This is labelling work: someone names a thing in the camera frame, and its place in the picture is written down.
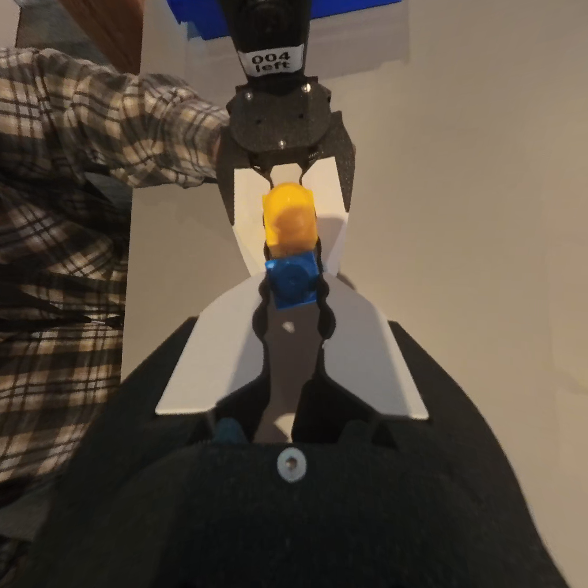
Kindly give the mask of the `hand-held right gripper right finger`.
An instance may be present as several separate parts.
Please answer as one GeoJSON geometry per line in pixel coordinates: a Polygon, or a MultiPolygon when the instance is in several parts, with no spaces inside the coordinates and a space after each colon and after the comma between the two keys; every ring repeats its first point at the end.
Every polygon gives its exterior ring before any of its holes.
{"type": "Polygon", "coordinates": [[[329,420],[428,420],[429,412],[386,317],[329,273],[318,290],[316,397],[329,420]]]}

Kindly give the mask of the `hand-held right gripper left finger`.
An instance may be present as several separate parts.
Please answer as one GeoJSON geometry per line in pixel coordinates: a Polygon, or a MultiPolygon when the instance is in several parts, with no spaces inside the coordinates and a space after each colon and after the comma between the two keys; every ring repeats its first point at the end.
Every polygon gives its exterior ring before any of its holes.
{"type": "Polygon", "coordinates": [[[251,276],[199,315],[155,409],[159,416],[208,412],[261,376],[263,342],[254,332],[264,276],[251,276]]]}

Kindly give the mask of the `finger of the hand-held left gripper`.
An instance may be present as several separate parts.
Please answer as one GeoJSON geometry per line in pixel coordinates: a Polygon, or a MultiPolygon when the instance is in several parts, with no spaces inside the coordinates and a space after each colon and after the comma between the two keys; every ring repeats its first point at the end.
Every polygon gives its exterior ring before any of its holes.
{"type": "Polygon", "coordinates": [[[346,243],[349,213],[343,203],[335,158],[316,161],[302,177],[313,193],[323,271],[337,276],[346,243]]]}
{"type": "Polygon", "coordinates": [[[270,183],[251,168],[235,169],[233,177],[233,232],[249,274],[256,275],[265,271],[266,233],[262,199],[269,193],[270,183]]]}

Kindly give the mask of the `yellow two-stud block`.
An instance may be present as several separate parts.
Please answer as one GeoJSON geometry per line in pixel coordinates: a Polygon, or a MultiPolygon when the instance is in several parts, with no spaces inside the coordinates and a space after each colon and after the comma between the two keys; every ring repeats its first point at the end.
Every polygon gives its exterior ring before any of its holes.
{"type": "Polygon", "coordinates": [[[262,214],[271,259],[315,250],[319,237],[311,190],[295,182],[280,183],[262,196],[262,214]]]}

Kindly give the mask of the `blue mega block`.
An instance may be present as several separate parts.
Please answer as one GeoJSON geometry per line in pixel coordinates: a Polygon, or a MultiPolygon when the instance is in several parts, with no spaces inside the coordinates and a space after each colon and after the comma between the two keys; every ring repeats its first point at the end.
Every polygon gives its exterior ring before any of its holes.
{"type": "Polygon", "coordinates": [[[313,251],[270,259],[265,269],[276,310],[317,302],[320,271],[313,251]]]}

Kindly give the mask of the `blue plastic bin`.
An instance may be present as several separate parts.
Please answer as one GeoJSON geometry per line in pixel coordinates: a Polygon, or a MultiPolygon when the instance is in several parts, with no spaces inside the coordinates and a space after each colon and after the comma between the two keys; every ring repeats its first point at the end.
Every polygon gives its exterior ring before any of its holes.
{"type": "MultiPolygon", "coordinates": [[[[312,1],[311,19],[398,4],[400,1],[312,1]]],[[[226,19],[217,1],[167,1],[177,23],[191,23],[204,40],[229,35],[226,19]]]]}

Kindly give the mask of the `person's left forearm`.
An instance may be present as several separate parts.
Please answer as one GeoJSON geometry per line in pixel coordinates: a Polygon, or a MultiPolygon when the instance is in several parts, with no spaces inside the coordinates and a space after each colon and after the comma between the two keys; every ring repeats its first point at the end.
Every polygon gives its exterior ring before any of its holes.
{"type": "Polygon", "coordinates": [[[1,487],[62,469],[121,381],[132,189],[216,178],[226,110],[166,75],[1,49],[1,487]]]}

